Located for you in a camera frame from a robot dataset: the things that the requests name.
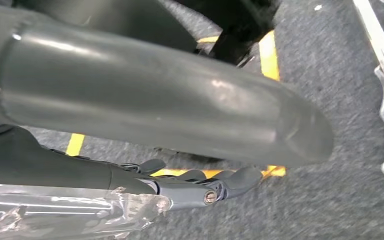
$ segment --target floor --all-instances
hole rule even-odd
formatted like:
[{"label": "floor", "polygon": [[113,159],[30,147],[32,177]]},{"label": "floor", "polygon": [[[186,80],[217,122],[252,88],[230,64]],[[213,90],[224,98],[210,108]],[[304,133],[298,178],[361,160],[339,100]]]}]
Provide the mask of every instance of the floor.
[{"label": "floor", "polygon": [[[382,16],[383,5],[373,0]],[[167,7],[197,39],[220,30],[176,4]],[[384,125],[376,59],[352,2],[284,0],[275,31],[280,79],[331,120],[335,149],[329,162],[288,169],[246,195],[208,208],[170,212],[128,239],[155,240],[384,240]],[[245,71],[261,71],[256,59]],[[30,128],[42,144],[65,151],[71,134]],[[87,136],[80,154],[114,163],[161,158],[174,169],[237,169],[126,142]]]}]

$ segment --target gray metal tube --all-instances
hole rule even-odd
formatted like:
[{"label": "gray metal tube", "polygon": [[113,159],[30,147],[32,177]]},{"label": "gray metal tube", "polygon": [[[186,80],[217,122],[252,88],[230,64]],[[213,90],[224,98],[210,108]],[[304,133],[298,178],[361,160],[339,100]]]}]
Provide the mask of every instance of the gray metal tube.
[{"label": "gray metal tube", "polygon": [[326,161],[331,127],[262,75],[37,18],[0,62],[8,121],[256,164]]}]

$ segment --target plastic bag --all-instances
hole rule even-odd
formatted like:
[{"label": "plastic bag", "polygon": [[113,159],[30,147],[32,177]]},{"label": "plastic bag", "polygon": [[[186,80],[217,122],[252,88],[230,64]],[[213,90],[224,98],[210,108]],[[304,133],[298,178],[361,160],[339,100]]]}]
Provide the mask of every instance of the plastic bag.
[{"label": "plastic bag", "polygon": [[172,202],[115,190],[0,184],[0,240],[126,237]]}]

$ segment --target yellow floor marking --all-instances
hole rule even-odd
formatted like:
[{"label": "yellow floor marking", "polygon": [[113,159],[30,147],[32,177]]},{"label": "yellow floor marking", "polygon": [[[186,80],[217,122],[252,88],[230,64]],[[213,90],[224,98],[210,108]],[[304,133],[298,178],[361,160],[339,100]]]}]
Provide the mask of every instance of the yellow floor marking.
[{"label": "yellow floor marking", "polygon": [[267,33],[258,43],[261,73],[264,76],[280,81],[278,55],[276,54],[275,32]]},{"label": "yellow floor marking", "polygon": [[199,39],[198,43],[200,43],[200,44],[215,43],[215,42],[217,42],[217,39],[219,39],[219,36],[204,37],[204,38]]},{"label": "yellow floor marking", "polygon": [[[161,169],[157,171],[156,173],[153,173],[151,176],[161,176],[161,175],[173,175],[173,176],[179,176],[190,169]],[[206,170],[201,170],[207,178],[212,178],[214,175],[220,173],[221,169],[206,169]],[[277,176],[277,177],[283,177],[286,174],[286,170],[283,166],[273,166],[269,165],[267,167],[267,170],[261,171],[261,173],[264,175],[264,178],[267,178],[269,176]]]},{"label": "yellow floor marking", "polygon": [[85,135],[72,133],[65,153],[69,156],[78,156],[82,149],[83,140],[85,140]]},{"label": "yellow floor marking", "polygon": [[[204,37],[198,40],[198,43],[215,43],[219,39],[218,36],[210,36]],[[259,54],[260,54],[260,63],[261,63],[261,73],[263,73],[266,77],[271,78],[275,81],[279,81],[279,67],[278,67],[278,57],[276,54],[276,45],[275,45],[275,35],[274,32],[271,31],[266,34],[262,40],[258,43],[259,46]],[[71,139],[68,143],[67,150],[65,151],[67,155],[77,156],[80,154],[80,150],[82,149],[83,141],[85,139],[85,135],[73,133],[71,135]],[[184,174],[189,169],[162,169],[152,176],[160,176],[160,175],[174,175],[178,176]],[[202,170],[207,178],[211,178],[214,175],[218,174],[223,170],[219,169],[211,169],[211,170]],[[269,176],[278,176],[283,177],[286,174],[286,169],[284,166],[274,166],[269,165],[267,170],[261,171],[264,175],[264,178]]]}]

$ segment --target screw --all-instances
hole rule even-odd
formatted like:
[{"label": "screw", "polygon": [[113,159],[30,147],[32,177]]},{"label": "screw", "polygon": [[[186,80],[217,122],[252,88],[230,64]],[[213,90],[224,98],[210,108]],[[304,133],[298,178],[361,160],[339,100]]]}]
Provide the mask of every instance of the screw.
[{"label": "screw", "polygon": [[205,204],[213,204],[215,203],[217,200],[217,193],[215,191],[207,191],[206,194],[205,194],[205,197],[204,197],[204,202]]}]

